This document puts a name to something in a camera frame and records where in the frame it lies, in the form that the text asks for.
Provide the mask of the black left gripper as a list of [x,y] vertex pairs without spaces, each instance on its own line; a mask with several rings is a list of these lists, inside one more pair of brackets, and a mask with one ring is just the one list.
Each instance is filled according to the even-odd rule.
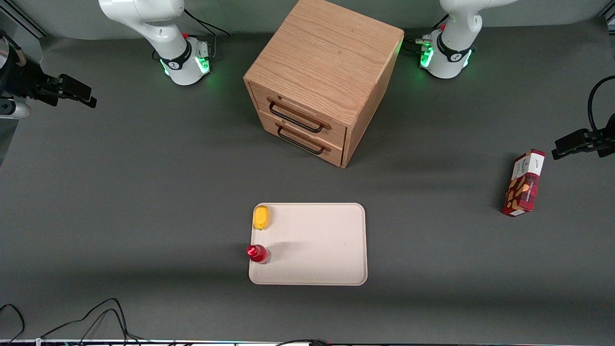
[[615,114],[610,117],[606,126],[600,129],[602,144],[589,129],[579,129],[555,141],[555,149],[552,149],[552,158],[560,160],[564,157],[578,153],[597,151],[600,158],[615,153]]

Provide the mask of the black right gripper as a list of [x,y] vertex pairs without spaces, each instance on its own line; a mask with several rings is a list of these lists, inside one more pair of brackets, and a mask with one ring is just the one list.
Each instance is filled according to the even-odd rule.
[[67,74],[60,74],[58,86],[55,85],[55,77],[43,72],[39,63],[26,55],[8,35],[1,35],[0,46],[2,93],[43,101],[48,105],[57,105],[59,99],[67,99],[90,108],[96,107],[97,99],[91,96],[91,87]]

